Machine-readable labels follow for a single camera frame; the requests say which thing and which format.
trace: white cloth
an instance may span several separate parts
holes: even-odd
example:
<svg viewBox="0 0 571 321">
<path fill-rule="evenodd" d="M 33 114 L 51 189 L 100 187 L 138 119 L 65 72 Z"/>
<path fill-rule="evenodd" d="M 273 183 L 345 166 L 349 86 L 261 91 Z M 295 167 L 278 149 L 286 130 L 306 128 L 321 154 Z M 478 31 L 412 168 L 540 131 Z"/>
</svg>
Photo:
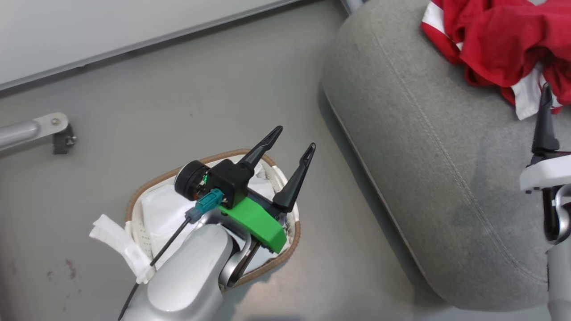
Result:
<svg viewBox="0 0 571 321">
<path fill-rule="evenodd" d="M 156 256 L 174 232 L 184 222 L 184 213 L 196 202 L 192 202 L 175 192 L 171 184 L 149 192 L 141 199 L 144 225 L 151 239 L 151 251 Z M 156 262 L 159 269 L 182 245 L 186 236 L 196 224 L 188 224 L 180 235 L 167 248 L 163 256 Z"/>
<path fill-rule="evenodd" d="M 541 89 L 547 82 L 542 71 L 543 66 L 538 63 L 527 76 L 512 86 L 516 97 L 516 115 L 519 120 L 533 116 L 539 110 Z M 557 97 L 553 93 L 551 98 L 553 99 L 552 109 L 563 106 L 557 101 Z"/>
<path fill-rule="evenodd" d="M 137 283 L 142 283 L 151 271 L 151 261 L 141 248 L 129 237 L 127 232 L 107 215 L 102 214 L 93 225 L 89 237 L 97 239 L 117 251 L 137 277 Z"/>
</svg>

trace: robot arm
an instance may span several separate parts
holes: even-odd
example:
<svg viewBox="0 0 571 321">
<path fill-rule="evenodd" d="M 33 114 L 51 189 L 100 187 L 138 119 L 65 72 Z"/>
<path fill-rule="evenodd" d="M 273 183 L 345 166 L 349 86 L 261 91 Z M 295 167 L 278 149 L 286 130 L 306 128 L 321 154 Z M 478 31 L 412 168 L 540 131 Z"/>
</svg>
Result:
<svg viewBox="0 0 571 321">
<path fill-rule="evenodd" d="M 198 224 L 148 284 L 141 289 L 135 285 L 119 320 L 210 320 L 222 303 L 220 289 L 236 284 L 260 247 L 277 253 L 282 250 L 287 241 L 283 220 L 293 210 L 315 144 L 310 144 L 299 167 L 273 200 L 248 188 L 254 167 L 282 129 L 272 130 L 236 164 L 225 159 L 210 168 L 193 160 L 180 170 L 175 191 L 195 200 L 196 206 L 187 211 L 186 220 L 150 265 L 188 223 Z M 241 249 L 228 231 L 244 240 Z"/>
<path fill-rule="evenodd" d="M 558 151 L 551 119 L 552 92 L 545 84 L 532 144 L 532 161 L 520 175 L 520 189 L 541 191 L 548 251 L 549 312 L 553 321 L 571 321 L 571 152 Z"/>
</svg>

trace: green 3d-printed part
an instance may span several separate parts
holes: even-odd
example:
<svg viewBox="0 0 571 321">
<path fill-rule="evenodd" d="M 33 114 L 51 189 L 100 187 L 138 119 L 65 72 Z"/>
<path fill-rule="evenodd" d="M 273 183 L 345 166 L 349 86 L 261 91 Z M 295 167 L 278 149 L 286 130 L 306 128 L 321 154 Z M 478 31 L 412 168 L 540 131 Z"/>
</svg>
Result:
<svg viewBox="0 0 571 321">
<path fill-rule="evenodd" d="M 262 244 L 279 253 L 286 243 L 284 228 L 260 204 L 246 197 L 233 209 L 218 207 L 222 213 L 241 223 Z"/>
</svg>

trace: white wall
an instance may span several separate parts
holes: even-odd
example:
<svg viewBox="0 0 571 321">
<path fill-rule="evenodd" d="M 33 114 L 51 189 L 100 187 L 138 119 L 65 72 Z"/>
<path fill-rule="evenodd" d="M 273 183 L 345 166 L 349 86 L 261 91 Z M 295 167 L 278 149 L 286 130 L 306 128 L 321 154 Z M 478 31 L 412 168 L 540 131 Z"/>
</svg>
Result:
<svg viewBox="0 0 571 321">
<path fill-rule="evenodd" d="M 0 90 L 295 0 L 3 0 Z"/>
</svg>

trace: teal connector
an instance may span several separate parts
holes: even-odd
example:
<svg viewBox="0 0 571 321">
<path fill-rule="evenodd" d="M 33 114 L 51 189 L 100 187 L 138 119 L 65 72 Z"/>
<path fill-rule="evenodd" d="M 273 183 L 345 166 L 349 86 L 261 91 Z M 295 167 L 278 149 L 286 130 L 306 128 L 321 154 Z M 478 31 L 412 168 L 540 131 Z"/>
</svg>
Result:
<svg viewBox="0 0 571 321">
<path fill-rule="evenodd" d="M 224 194 L 218 188 L 208 192 L 204 197 L 196 201 L 196 205 L 186 212 L 186 218 L 190 218 L 190 223 L 195 223 L 206 212 L 211 211 L 222 204 Z"/>
</svg>

